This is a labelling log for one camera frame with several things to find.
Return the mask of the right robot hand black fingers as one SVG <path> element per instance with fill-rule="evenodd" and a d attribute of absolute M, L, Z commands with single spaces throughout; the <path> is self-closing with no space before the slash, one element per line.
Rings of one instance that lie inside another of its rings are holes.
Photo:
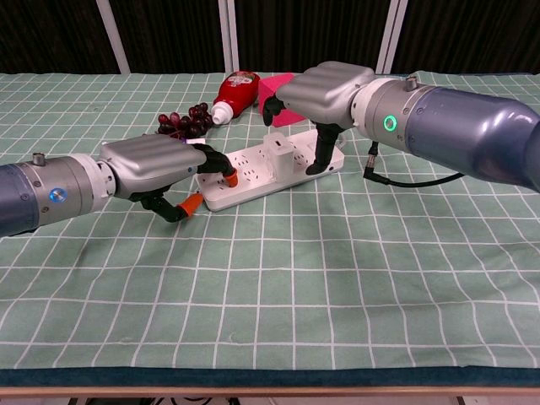
<path fill-rule="evenodd" d="M 350 108 L 360 88 L 375 79 L 370 67 L 345 62 L 322 62 L 295 75 L 262 105 L 264 124 L 287 109 L 316 125 L 314 162 L 305 173 L 314 176 L 330 165 L 338 135 L 353 126 Z"/>

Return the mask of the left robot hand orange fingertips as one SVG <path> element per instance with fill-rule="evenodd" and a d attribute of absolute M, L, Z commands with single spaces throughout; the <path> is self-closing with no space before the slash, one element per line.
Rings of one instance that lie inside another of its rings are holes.
<path fill-rule="evenodd" d="M 203 203 L 199 193 L 171 205 L 164 194 L 177 182 L 197 174 L 219 173 L 230 187 L 238 185 L 236 168 L 230 159 L 205 143 L 183 143 L 164 134 L 144 134 L 107 143 L 98 161 L 111 169 L 115 196 L 176 223 L 193 215 Z"/>

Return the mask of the small white plug adapter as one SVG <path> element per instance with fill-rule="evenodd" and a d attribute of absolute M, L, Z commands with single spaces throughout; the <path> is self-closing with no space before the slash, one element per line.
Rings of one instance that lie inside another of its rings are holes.
<path fill-rule="evenodd" d="M 294 176 L 294 145 L 280 132 L 263 138 L 263 152 L 277 183 L 286 183 Z"/>

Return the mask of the white power strip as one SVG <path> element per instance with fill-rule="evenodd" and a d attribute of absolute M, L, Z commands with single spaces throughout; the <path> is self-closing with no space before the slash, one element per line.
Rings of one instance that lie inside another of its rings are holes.
<path fill-rule="evenodd" d="M 291 181 L 284 184 L 275 181 L 262 141 L 226 154 L 236 168 L 237 186 L 230 187 L 219 173 L 197 176 L 199 191 L 208 209 L 220 211 L 316 179 L 316 175 L 307 175 L 305 170 L 315 159 L 317 131 L 300 132 L 286 138 L 294 145 L 294 176 Z"/>

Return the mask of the pink foam cube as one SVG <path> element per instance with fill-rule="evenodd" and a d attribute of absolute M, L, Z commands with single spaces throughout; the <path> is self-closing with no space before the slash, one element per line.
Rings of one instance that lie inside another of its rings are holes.
<path fill-rule="evenodd" d="M 258 84 L 258 109 L 260 114 L 263 113 L 263 106 L 267 98 L 275 94 L 275 92 L 286 83 L 290 82 L 294 77 L 293 73 L 282 73 L 268 78 L 261 78 Z M 305 120 L 305 117 L 291 110 L 285 109 L 279 115 L 273 118 L 274 127 L 285 127 L 296 124 Z"/>

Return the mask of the dark red grape bunch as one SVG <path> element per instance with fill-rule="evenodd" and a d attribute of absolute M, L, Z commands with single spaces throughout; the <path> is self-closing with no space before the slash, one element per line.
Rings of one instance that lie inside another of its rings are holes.
<path fill-rule="evenodd" d="M 188 114 L 180 116 L 178 112 L 158 116 L 157 133 L 180 140 L 201 138 L 213 127 L 213 120 L 207 103 L 191 106 Z"/>

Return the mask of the red ketchup squeeze bottle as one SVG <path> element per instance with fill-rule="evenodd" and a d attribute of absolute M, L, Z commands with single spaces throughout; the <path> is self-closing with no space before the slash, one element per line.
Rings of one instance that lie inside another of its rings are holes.
<path fill-rule="evenodd" d="M 250 107 L 258 96 L 260 77 L 253 72 L 230 74 L 219 88 L 210 115 L 215 125 L 224 125 Z"/>

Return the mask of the green checked tablecloth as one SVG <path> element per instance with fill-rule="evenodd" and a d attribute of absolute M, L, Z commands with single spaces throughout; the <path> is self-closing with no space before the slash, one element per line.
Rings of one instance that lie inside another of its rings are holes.
<path fill-rule="evenodd" d="M 540 194 L 343 168 L 169 224 L 111 199 L 0 240 L 0 369 L 540 366 Z"/>

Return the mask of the white aluminium frame post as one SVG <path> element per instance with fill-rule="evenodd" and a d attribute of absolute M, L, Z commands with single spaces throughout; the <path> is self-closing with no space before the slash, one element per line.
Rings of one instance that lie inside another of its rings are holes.
<path fill-rule="evenodd" d="M 117 28 L 116 20 L 111 8 L 110 0 L 95 0 L 100 12 L 100 17 L 105 26 L 105 32 L 113 50 L 116 64 L 120 74 L 130 74 L 131 69 L 127 60 L 127 56 L 122 44 L 122 38 Z"/>
<path fill-rule="evenodd" d="M 218 0 L 218 6 L 224 68 L 226 73 L 232 73 L 240 69 L 235 0 Z"/>
<path fill-rule="evenodd" d="M 389 74 L 392 70 L 407 8 L 408 0 L 390 1 L 375 68 L 376 74 Z"/>

